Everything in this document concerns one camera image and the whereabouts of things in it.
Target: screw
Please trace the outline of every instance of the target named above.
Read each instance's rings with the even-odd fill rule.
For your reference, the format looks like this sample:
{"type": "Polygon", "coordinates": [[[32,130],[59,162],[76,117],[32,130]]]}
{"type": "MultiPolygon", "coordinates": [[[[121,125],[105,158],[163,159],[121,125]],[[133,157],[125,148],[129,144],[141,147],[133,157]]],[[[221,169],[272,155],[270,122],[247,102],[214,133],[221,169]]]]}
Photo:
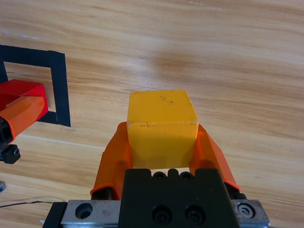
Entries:
{"type": "Polygon", "coordinates": [[[6,188],[5,183],[0,181],[0,193],[3,192],[5,188],[6,188]]]}
{"type": "Polygon", "coordinates": [[[19,149],[18,149],[18,148],[16,148],[16,149],[14,149],[13,154],[14,154],[14,155],[18,155],[18,154],[19,154],[19,152],[20,152],[20,151],[19,151],[19,149]]]}
{"type": "Polygon", "coordinates": [[[153,209],[152,218],[159,225],[167,225],[172,219],[172,213],[168,207],[160,205],[153,209]]]}
{"type": "Polygon", "coordinates": [[[155,213],[154,221],[158,224],[167,224],[169,222],[169,215],[166,211],[158,211],[155,213]]]}
{"type": "Polygon", "coordinates": [[[200,225],[205,220],[205,213],[203,209],[197,205],[188,206],[186,209],[186,218],[193,225],[200,225]]]}
{"type": "Polygon", "coordinates": [[[251,209],[251,207],[249,205],[240,204],[238,207],[238,211],[243,217],[245,217],[247,219],[254,217],[254,211],[251,209]]]}

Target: yellow cube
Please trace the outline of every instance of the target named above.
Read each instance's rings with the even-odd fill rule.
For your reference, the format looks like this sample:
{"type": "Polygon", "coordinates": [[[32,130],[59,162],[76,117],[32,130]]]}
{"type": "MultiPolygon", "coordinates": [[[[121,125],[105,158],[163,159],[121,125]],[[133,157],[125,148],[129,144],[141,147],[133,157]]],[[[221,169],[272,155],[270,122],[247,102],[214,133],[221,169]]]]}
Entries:
{"type": "Polygon", "coordinates": [[[134,168],[189,167],[198,126],[185,90],[132,92],[127,127],[134,168]]]}

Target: screw hole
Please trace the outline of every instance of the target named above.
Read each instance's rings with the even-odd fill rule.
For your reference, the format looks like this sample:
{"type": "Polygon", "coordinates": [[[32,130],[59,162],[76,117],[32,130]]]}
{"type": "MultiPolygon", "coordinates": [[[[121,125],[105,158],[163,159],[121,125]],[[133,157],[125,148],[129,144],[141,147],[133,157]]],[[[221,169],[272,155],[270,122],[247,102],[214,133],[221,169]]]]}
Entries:
{"type": "Polygon", "coordinates": [[[156,173],[154,173],[153,178],[162,180],[162,179],[166,178],[166,174],[164,174],[163,172],[156,172],[156,173]]]}
{"type": "Polygon", "coordinates": [[[185,214],[188,221],[193,225],[201,225],[205,221],[205,213],[200,206],[187,206],[185,214]]]}
{"type": "Polygon", "coordinates": [[[155,206],[152,210],[152,218],[159,225],[167,225],[172,220],[172,212],[164,205],[155,206]]]}
{"type": "Polygon", "coordinates": [[[256,214],[254,208],[248,203],[239,203],[237,209],[239,213],[247,219],[253,218],[256,214]]]}
{"type": "Polygon", "coordinates": [[[14,155],[18,155],[18,154],[19,154],[19,149],[16,148],[16,149],[13,151],[13,154],[14,154],[14,155]]]}
{"type": "Polygon", "coordinates": [[[181,177],[184,180],[190,180],[190,179],[194,178],[193,175],[190,172],[182,172],[181,177]]]}
{"type": "Polygon", "coordinates": [[[91,204],[83,203],[76,208],[75,215],[78,219],[86,219],[91,215],[92,211],[93,207],[91,204]]]}

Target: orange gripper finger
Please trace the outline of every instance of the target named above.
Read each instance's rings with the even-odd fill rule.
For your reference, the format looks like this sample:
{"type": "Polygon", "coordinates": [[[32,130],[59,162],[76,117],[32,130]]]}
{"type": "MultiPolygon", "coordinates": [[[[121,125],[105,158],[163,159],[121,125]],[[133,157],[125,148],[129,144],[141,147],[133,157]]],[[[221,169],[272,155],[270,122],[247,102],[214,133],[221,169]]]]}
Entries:
{"type": "Polygon", "coordinates": [[[107,145],[98,169],[94,192],[111,188],[114,200],[121,200],[124,187],[124,173],[131,169],[131,147],[128,142],[127,122],[120,123],[116,133],[107,145]]]}
{"type": "Polygon", "coordinates": [[[9,123],[12,141],[37,120],[43,107],[43,97],[22,96],[0,111],[0,117],[9,123]]]}
{"type": "Polygon", "coordinates": [[[190,164],[190,172],[194,175],[196,169],[216,168],[223,181],[241,191],[236,184],[223,151],[216,145],[206,130],[199,124],[197,139],[194,143],[194,152],[190,164]]]}

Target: black cable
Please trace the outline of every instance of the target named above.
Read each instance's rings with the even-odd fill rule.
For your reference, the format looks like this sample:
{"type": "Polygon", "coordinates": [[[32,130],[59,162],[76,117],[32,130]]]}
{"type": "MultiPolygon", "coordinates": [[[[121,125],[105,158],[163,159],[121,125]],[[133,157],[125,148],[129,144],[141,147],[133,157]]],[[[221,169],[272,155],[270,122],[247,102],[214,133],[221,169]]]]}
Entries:
{"type": "Polygon", "coordinates": [[[15,206],[15,205],[21,205],[21,204],[33,204],[33,203],[53,203],[53,202],[34,201],[34,202],[13,203],[13,204],[0,206],[0,208],[5,208],[5,207],[10,207],[10,206],[15,206]]]}

